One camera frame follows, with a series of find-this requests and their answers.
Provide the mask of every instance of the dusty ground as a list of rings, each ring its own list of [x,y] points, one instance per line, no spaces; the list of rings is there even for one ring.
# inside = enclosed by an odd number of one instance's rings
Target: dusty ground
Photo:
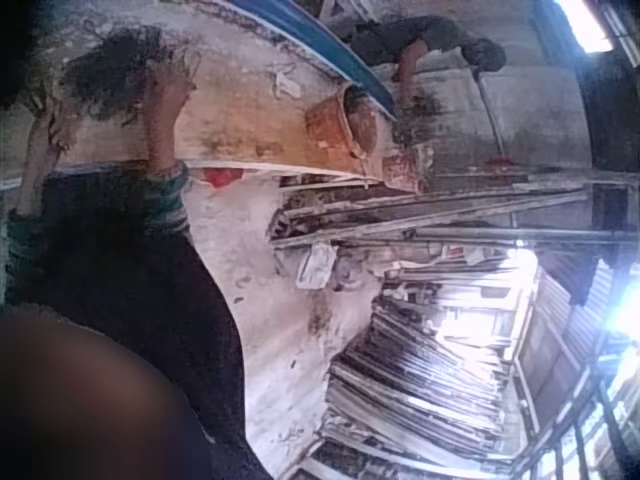
[[[265,237],[279,202],[277,182],[260,176],[216,192],[193,181],[185,192],[196,248],[240,329],[249,442],[276,478],[312,440],[329,360],[368,324],[379,288],[298,290]]]

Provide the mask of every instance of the debris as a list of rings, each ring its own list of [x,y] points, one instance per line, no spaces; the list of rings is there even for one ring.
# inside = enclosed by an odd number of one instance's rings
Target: debris
[[[320,290],[329,283],[336,249],[328,243],[314,243],[298,268],[296,286],[303,290]]]
[[[283,72],[278,72],[276,73],[274,95],[277,99],[281,99],[285,94],[291,98],[299,99],[302,97],[302,88]]]

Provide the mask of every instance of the orange bucket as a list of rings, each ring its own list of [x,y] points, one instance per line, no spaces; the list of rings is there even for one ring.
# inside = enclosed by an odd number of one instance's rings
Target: orange bucket
[[[335,95],[326,98],[319,104],[312,107],[305,115],[307,132],[309,136],[317,142],[320,148],[336,150],[348,153],[359,159],[365,159],[375,147],[377,137],[375,116],[372,107],[361,118],[371,118],[366,121],[366,151],[363,149],[355,137],[349,125],[345,111],[345,95],[347,90],[355,88],[352,84],[344,84]]]

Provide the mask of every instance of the person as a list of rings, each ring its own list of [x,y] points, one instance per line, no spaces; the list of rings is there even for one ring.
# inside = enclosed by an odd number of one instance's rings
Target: person
[[[488,38],[474,38],[452,20],[436,15],[368,24],[351,38],[351,50],[367,65],[398,64],[392,77],[400,82],[400,103],[411,93],[416,62],[427,53],[460,47],[464,59],[476,71],[497,72],[506,63],[503,48]]]
[[[147,78],[148,161],[132,209],[114,207],[118,187],[102,180],[70,214],[48,204],[72,129],[46,89],[29,97],[0,318],[0,468],[11,478],[271,478],[245,437],[238,330],[181,200],[174,125],[194,85],[179,60]],[[103,197],[112,205],[87,205]]]

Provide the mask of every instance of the hand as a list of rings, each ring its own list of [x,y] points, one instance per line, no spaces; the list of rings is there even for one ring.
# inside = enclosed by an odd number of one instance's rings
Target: hand
[[[29,132],[16,205],[16,213],[27,217],[40,212],[44,181],[58,163],[60,154],[69,148],[69,129],[62,114],[62,103],[50,94],[44,84],[29,92],[23,103],[35,117]]]
[[[199,57],[187,66],[186,52],[167,63],[153,63],[147,71],[147,85],[142,105],[148,134],[173,133],[178,115],[195,90],[193,77]]]
[[[27,93],[25,106],[34,116],[27,141],[27,169],[36,169],[45,177],[54,168],[60,154],[69,150],[71,129],[63,113],[63,104],[43,83]]]

